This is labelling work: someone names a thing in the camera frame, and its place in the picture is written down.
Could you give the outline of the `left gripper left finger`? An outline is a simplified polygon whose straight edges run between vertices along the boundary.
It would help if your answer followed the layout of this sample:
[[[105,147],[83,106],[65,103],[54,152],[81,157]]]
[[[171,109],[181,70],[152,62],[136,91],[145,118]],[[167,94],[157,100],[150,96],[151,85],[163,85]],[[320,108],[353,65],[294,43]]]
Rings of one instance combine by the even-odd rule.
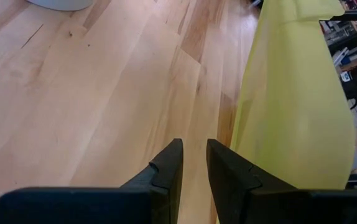
[[[120,187],[26,187],[0,196],[0,224],[177,224],[183,142]]]

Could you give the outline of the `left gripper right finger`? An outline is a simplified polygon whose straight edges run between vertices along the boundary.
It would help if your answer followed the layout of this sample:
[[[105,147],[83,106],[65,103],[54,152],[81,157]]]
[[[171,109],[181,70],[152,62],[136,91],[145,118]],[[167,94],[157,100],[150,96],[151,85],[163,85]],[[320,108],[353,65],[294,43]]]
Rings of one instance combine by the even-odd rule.
[[[220,224],[357,224],[357,189],[298,189],[216,139],[206,163]]]

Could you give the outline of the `white plant pot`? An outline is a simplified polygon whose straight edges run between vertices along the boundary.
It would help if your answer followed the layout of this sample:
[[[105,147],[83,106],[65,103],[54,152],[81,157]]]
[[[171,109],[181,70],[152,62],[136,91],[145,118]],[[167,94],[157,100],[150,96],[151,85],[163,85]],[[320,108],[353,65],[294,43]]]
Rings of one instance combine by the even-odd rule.
[[[93,4],[94,0],[26,0],[32,4],[57,11],[79,11]]]

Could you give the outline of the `yellow-green translucent pencil case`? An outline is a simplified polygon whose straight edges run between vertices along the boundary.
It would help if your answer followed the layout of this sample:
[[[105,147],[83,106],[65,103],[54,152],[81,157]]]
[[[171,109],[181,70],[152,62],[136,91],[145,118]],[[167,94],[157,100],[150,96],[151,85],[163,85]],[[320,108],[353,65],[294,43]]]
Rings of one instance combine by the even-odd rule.
[[[339,0],[265,0],[238,96],[230,147],[300,189],[342,190],[355,128],[320,21]]]

